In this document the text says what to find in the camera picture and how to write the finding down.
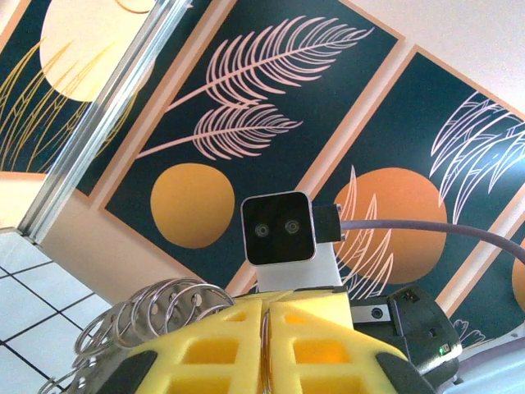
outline camera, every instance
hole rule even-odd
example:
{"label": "camera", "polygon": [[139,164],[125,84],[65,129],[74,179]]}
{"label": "camera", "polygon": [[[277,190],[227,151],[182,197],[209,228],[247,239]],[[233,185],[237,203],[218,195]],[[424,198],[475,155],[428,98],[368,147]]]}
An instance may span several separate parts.
{"label": "camera", "polygon": [[247,198],[241,219],[246,258],[253,265],[306,261],[316,254],[312,205],[302,192]]}

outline golden grass illustration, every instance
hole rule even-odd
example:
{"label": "golden grass illustration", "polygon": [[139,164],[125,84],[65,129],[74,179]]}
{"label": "golden grass illustration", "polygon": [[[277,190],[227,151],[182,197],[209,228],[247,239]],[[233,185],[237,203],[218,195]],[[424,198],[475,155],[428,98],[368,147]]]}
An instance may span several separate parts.
{"label": "golden grass illustration", "polygon": [[[59,94],[49,86],[45,73],[61,58],[71,43],[61,48],[29,82],[31,61],[38,56],[43,40],[33,46],[11,70],[0,85],[0,171],[46,172],[69,140],[73,130],[88,109],[90,102],[78,103]],[[65,94],[73,92],[80,82],[93,70],[95,65],[111,47],[108,45],[89,61],[76,75],[70,76],[75,63],[64,72],[57,83],[71,78]],[[100,88],[93,86],[93,92]],[[116,125],[110,131],[97,156],[111,143],[124,125],[135,102],[136,94],[131,98]],[[78,103],[77,109],[67,118],[61,117],[65,106]]]}

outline yellow sponge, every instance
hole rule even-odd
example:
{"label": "yellow sponge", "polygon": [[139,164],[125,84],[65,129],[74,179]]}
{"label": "yellow sponge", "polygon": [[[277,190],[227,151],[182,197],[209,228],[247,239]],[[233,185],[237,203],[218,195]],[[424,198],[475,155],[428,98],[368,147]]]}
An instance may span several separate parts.
{"label": "yellow sponge", "polygon": [[158,353],[137,394],[258,394],[261,300],[236,305],[135,348]]}
{"label": "yellow sponge", "polygon": [[279,299],[318,318],[328,320],[346,328],[354,328],[348,294],[332,291],[296,291]]}
{"label": "yellow sponge", "polygon": [[273,393],[397,392],[375,359],[376,353],[384,351],[406,360],[393,346],[305,312],[293,303],[272,304],[270,322]]}

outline orange circle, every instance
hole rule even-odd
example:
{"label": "orange circle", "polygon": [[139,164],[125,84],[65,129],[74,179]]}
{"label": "orange circle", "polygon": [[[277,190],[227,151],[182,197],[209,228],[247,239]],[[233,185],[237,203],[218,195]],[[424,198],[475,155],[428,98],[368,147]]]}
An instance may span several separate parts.
{"label": "orange circle", "polygon": [[146,17],[110,0],[52,0],[39,48],[47,82],[71,100],[95,100]]}
{"label": "orange circle", "polygon": [[[344,220],[363,220],[375,195],[377,219],[412,219],[446,222],[446,208],[439,205],[439,190],[424,176],[403,168],[382,168],[361,175],[356,180],[357,200],[354,216],[351,210]],[[336,197],[336,203],[345,205],[349,184]],[[388,230],[374,230],[363,261],[373,256]],[[355,253],[347,253],[359,231],[350,231],[343,245],[335,245],[343,261],[353,268],[357,263]],[[398,284],[418,280],[436,265],[445,247],[446,234],[417,230],[392,230],[385,253],[394,255],[388,283]]]}
{"label": "orange circle", "polygon": [[519,306],[525,311],[525,264],[516,259],[512,268],[512,288]]}
{"label": "orange circle", "polygon": [[217,241],[230,226],[235,194],[230,180],[203,164],[168,168],[155,181],[151,212],[160,233],[172,244],[200,249]]}

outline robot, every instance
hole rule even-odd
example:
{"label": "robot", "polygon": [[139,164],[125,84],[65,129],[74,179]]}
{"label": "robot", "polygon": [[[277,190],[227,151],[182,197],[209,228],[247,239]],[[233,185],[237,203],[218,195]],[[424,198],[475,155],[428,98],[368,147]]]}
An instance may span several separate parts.
{"label": "robot", "polygon": [[[366,226],[452,231],[478,236],[525,261],[525,250],[485,231],[428,222],[341,222],[340,207],[313,207],[297,191],[246,199],[241,217],[245,254],[257,271],[258,292],[231,299],[214,285],[188,279],[161,282],[137,293],[116,307],[117,314],[99,321],[98,332],[104,332],[99,348],[111,342],[102,338],[113,330],[113,338],[130,352],[84,392],[434,393],[456,374],[462,352],[448,318],[415,285],[350,302],[332,243],[342,241],[343,229]],[[189,315],[198,315],[191,323],[170,329],[169,318],[182,304],[168,297],[163,324],[156,326],[156,320],[148,318],[156,339],[148,340],[133,319],[120,324],[124,314],[133,318],[142,305],[151,316],[152,305],[162,305],[163,289],[181,284],[189,285],[179,293],[190,295]],[[215,306],[201,305],[196,289],[203,288],[218,297]],[[126,332],[142,341],[134,342]]]}

